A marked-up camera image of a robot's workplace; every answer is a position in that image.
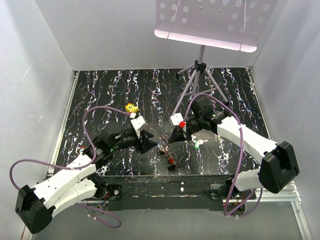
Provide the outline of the green key tag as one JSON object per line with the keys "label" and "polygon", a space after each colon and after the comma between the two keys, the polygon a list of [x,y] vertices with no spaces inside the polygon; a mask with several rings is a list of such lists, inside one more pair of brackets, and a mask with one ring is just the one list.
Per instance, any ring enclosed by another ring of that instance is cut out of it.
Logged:
{"label": "green key tag", "polygon": [[200,142],[196,141],[194,144],[194,148],[197,150],[197,149],[199,149],[200,145],[201,145]]}

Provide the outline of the silver key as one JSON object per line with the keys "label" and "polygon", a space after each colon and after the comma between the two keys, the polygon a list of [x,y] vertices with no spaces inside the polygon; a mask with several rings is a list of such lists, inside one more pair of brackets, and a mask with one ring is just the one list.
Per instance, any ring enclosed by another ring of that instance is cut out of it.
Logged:
{"label": "silver key", "polygon": [[207,142],[208,140],[199,140],[199,144],[202,145],[203,143]]}

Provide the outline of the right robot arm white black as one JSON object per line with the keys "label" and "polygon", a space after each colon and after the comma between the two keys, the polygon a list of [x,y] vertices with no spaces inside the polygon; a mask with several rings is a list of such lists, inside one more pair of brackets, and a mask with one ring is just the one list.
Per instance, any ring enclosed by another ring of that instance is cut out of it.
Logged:
{"label": "right robot arm white black", "polygon": [[170,116],[174,128],[170,144],[190,141],[193,134],[207,130],[238,145],[260,165],[259,169],[239,171],[227,179],[215,191],[218,196],[237,199],[246,191],[260,188],[277,194],[299,175],[294,148],[287,141],[277,143],[257,134],[227,109],[213,110],[205,96],[193,98],[187,109],[193,112],[191,119],[181,113]]}

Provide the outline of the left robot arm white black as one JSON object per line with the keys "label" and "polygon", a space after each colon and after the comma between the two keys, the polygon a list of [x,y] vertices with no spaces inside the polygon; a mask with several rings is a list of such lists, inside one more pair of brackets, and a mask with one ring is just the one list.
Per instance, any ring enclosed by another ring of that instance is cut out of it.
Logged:
{"label": "left robot arm white black", "polygon": [[85,199],[101,200],[107,183],[96,173],[114,157],[114,152],[133,147],[144,154],[157,146],[154,134],[130,126],[119,132],[102,130],[65,169],[36,184],[18,190],[15,212],[32,234],[44,230],[61,211]]}

